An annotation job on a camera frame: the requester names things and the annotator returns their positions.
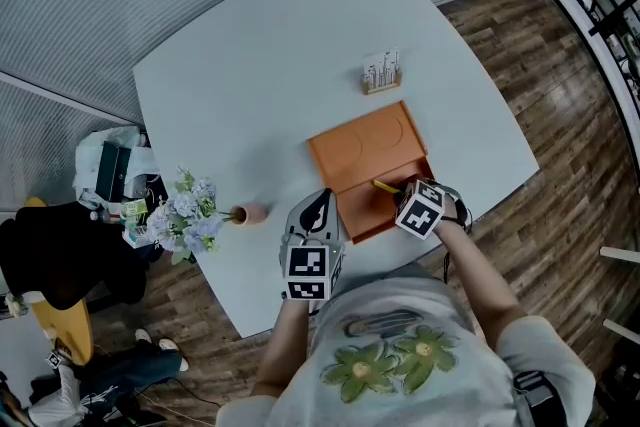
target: green flower print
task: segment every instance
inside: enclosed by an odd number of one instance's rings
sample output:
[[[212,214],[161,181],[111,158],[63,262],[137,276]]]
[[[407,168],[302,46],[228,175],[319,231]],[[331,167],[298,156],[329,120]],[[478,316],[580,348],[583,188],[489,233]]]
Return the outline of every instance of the green flower print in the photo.
[[[362,395],[365,388],[385,395],[397,393],[387,374],[398,365],[400,358],[386,353],[386,342],[362,348],[341,347],[334,354],[338,364],[322,371],[322,381],[330,385],[342,384],[340,398],[346,404]]]
[[[453,343],[443,333],[432,331],[427,326],[416,328],[415,338],[400,338],[393,346],[405,357],[393,370],[394,375],[404,375],[402,389],[410,395],[422,386],[438,367],[443,372],[450,372],[456,366],[456,357],[447,352]]]

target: white sneaker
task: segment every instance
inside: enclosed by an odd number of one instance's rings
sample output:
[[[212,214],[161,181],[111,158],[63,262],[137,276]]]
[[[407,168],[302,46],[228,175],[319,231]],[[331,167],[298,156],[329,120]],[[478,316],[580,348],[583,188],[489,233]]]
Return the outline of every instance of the white sneaker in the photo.
[[[151,341],[151,335],[149,335],[149,333],[147,333],[147,331],[144,329],[136,329],[136,333],[134,336],[136,337],[136,342],[144,340],[145,342],[153,343]]]
[[[174,342],[170,338],[163,338],[162,340],[160,340],[158,342],[158,347],[160,347],[160,349],[163,351],[180,351],[176,342]],[[180,362],[180,372],[186,372],[187,370],[189,370],[189,362],[186,359],[182,358],[182,361]]]
[[[158,342],[158,347],[160,347],[163,351],[179,351],[176,342],[171,340],[170,338],[163,338]]]

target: flower bouquet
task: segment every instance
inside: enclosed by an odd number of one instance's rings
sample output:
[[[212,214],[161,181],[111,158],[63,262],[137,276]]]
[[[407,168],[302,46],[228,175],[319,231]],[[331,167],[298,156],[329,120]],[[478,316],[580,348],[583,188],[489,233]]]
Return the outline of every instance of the flower bouquet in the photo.
[[[147,219],[150,240],[172,251],[175,265],[191,253],[212,252],[222,225],[234,216],[216,209],[216,189],[208,179],[196,181],[180,169],[181,181],[170,187],[170,198],[161,202]]]

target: small vase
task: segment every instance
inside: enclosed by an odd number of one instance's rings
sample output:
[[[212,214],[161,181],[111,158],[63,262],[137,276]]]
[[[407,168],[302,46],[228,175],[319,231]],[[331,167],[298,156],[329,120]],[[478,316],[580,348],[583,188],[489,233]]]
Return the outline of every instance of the small vase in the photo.
[[[267,218],[267,207],[259,203],[245,203],[231,209],[231,222],[236,226],[259,224]]]

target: tray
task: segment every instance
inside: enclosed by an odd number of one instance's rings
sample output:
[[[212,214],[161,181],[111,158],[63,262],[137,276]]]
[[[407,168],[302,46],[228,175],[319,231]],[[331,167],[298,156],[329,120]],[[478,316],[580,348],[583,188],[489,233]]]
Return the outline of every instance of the tray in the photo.
[[[373,185],[416,173],[433,178],[427,148],[403,101],[349,121],[308,141],[326,187],[354,244],[394,226],[393,196]]]

